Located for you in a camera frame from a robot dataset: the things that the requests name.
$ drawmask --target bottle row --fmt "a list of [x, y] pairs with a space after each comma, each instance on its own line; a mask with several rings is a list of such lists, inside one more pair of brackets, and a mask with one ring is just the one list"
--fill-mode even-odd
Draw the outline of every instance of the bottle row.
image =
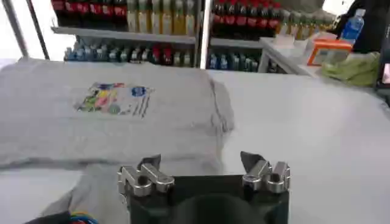
[[211, 53], [208, 58], [209, 69], [257, 72], [260, 58], [259, 54], [244, 53]]
[[170, 46], [148, 47], [109, 46], [107, 44], [84, 45], [74, 43], [66, 48], [64, 61], [99, 61], [113, 63], [151, 62], [156, 65], [192, 67], [190, 51], [173, 50]]
[[301, 40], [333, 23], [333, 17], [289, 12], [271, 0], [214, 0], [212, 12], [212, 36], [241, 40], [274, 37], [278, 33]]
[[59, 26], [195, 36], [194, 0], [51, 0]]

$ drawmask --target orange box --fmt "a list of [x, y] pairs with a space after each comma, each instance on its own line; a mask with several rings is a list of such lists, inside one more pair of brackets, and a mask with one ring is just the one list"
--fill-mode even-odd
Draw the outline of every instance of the orange box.
[[344, 61], [352, 48], [352, 44], [344, 40], [315, 39], [306, 47], [306, 52], [310, 54], [307, 65], [320, 66], [323, 62]]

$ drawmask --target white shelf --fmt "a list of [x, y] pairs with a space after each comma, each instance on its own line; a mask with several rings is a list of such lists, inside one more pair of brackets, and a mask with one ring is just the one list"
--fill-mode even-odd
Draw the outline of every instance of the white shelf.
[[94, 30], [72, 27], [51, 27], [54, 33], [78, 35], [82, 37], [112, 38], [119, 40], [153, 41], [162, 43], [195, 44], [195, 37], [173, 36], [151, 33], [118, 32], [112, 30]]
[[241, 48], [250, 48], [250, 49], [262, 49], [263, 45], [259, 41], [250, 41], [250, 40], [232, 40], [232, 39], [222, 39], [222, 38], [211, 38], [211, 46], [221, 46], [221, 47], [241, 47]]

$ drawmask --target blue bottle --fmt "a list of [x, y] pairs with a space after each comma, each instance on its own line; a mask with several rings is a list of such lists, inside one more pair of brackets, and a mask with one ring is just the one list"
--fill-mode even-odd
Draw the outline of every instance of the blue bottle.
[[341, 40], [346, 40], [352, 45], [355, 44], [364, 26], [363, 16], [365, 13], [365, 9], [356, 10], [355, 16], [348, 20], [344, 30], [342, 31], [340, 36]]

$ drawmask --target white table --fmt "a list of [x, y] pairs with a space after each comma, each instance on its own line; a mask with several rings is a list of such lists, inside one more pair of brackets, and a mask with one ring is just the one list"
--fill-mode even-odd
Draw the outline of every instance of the white table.
[[[226, 174], [244, 173], [242, 150], [284, 160], [292, 172], [290, 224], [388, 223], [390, 112], [380, 99], [306, 76], [209, 73], [226, 85], [235, 113], [222, 151]], [[34, 218], [80, 174], [0, 173], [2, 222]]]
[[260, 58], [258, 72], [267, 72], [268, 63], [272, 60], [288, 74], [307, 75], [315, 78], [319, 77], [317, 72], [321, 67], [307, 66], [300, 61], [300, 57], [297, 57], [297, 55], [302, 55], [304, 41], [295, 41], [295, 47], [285, 48], [275, 45], [273, 40], [274, 38], [260, 38], [260, 44], [263, 46], [263, 53]]

